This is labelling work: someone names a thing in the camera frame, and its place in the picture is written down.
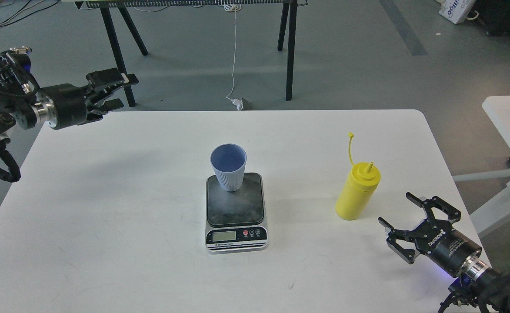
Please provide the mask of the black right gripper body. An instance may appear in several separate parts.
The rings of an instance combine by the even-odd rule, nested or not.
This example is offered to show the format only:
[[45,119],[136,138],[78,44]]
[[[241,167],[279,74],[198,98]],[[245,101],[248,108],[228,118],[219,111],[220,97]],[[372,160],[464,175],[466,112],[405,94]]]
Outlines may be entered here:
[[452,227],[447,220],[436,220],[432,226],[423,220],[416,228],[416,248],[453,278],[462,273],[469,257],[480,256],[483,248]]

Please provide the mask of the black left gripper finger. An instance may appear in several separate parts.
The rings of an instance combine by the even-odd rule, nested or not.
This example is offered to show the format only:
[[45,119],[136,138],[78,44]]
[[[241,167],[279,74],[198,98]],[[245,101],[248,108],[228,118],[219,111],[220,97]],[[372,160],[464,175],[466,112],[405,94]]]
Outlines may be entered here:
[[113,99],[108,101],[103,101],[102,103],[96,103],[93,105],[89,105],[87,107],[87,122],[93,123],[96,121],[100,121],[103,119],[103,116],[108,114],[111,111],[121,109],[124,106],[123,102],[120,99]]
[[120,73],[118,69],[88,73],[86,80],[88,81],[86,99],[88,100],[106,100],[122,87],[131,87],[139,83],[135,74]]

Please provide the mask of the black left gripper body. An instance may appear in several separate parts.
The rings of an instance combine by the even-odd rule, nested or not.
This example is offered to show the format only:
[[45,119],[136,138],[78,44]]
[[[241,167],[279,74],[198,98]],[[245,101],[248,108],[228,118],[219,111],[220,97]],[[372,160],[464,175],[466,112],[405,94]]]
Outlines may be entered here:
[[59,84],[46,88],[46,95],[52,100],[54,119],[49,126],[60,130],[74,125],[89,123],[86,95],[89,87],[75,87],[71,84]]

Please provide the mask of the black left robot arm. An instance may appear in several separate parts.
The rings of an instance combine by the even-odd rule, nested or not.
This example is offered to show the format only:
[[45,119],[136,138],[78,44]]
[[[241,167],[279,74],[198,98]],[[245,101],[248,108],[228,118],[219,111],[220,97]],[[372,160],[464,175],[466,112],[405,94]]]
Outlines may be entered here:
[[30,52],[31,48],[20,47],[0,53],[0,159],[7,166],[0,168],[0,180],[11,183],[21,177],[7,150],[12,127],[19,124],[27,130],[47,123],[60,130],[99,121],[123,107],[120,99],[112,99],[116,91],[138,83],[134,74],[113,68],[87,74],[83,87],[68,83],[40,87],[31,74]]

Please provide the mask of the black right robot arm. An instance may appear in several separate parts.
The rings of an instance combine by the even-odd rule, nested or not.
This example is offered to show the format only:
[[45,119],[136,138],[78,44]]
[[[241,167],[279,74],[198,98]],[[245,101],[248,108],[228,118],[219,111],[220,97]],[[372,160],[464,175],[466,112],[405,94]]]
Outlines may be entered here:
[[382,217],[378,222],[386,229],[388,247],[406,263],[412,265],[422,254],[454,278],[438,311],[467,305],[482,313],[489,308],[510,313],[510,274],[503,275],[481,261],[483,249],[453,227],[461,212],[439,196],[421,199],[408,192],[406,198],[426,215],[413,230],[396,229]]

